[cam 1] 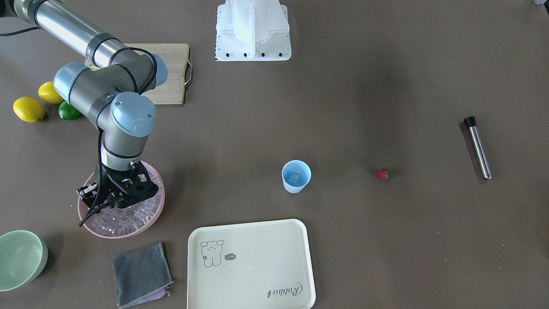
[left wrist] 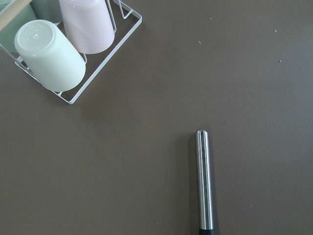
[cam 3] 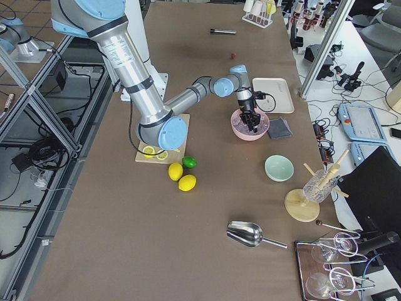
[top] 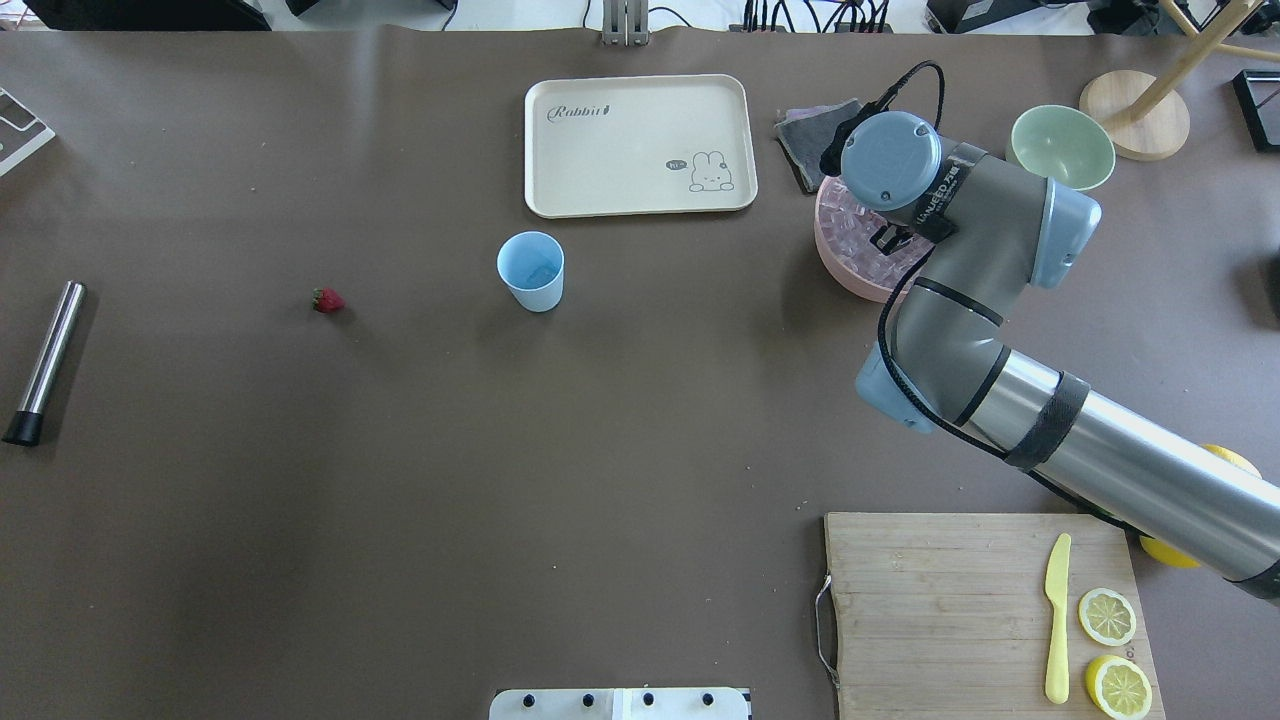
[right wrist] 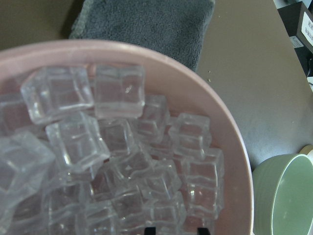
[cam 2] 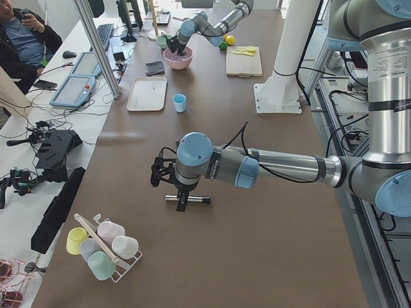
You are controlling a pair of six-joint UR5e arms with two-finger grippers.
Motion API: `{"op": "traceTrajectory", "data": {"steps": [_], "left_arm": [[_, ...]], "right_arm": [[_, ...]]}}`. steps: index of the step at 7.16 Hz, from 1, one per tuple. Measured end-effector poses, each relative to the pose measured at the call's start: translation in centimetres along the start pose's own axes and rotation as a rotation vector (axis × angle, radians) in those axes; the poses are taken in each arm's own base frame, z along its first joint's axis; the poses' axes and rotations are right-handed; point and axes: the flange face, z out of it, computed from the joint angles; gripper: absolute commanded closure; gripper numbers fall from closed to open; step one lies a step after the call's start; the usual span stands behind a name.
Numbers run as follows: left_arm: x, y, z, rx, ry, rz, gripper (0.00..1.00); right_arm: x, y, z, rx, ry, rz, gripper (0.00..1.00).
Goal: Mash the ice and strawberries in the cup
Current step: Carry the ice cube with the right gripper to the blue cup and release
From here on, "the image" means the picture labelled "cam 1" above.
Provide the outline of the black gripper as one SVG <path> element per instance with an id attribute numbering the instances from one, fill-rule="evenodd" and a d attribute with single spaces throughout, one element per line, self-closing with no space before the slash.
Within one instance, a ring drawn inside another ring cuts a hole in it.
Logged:
<path id="1" fill-rule="evenodd" d="M 153 182 L 141 161 L 126 171 L 112 170 L 102 164 L 96 166 L 95 172 L 90 185 L 77 189 L 89 209 L 125 209 L 152 198 L 159 191 L 159 186 Z"/>

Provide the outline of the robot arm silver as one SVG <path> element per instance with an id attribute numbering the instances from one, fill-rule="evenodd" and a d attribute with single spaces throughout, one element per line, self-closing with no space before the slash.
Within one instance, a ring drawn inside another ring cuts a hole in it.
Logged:
<path id="1" fill-rule="evenodd" d="M 43 29 L 97 67 L 63 66 L 54 88 L 102 134 L 96 179 L 77 190 L 93 214 L 124 209 L 153 197 L 152 182 L 140 157 L 151 134 L 156 109 L 144 93 L 167 79 L 163 60 L 136 51 L 59 0 L 3 0 L 2 17 L 16 17 Z"/>

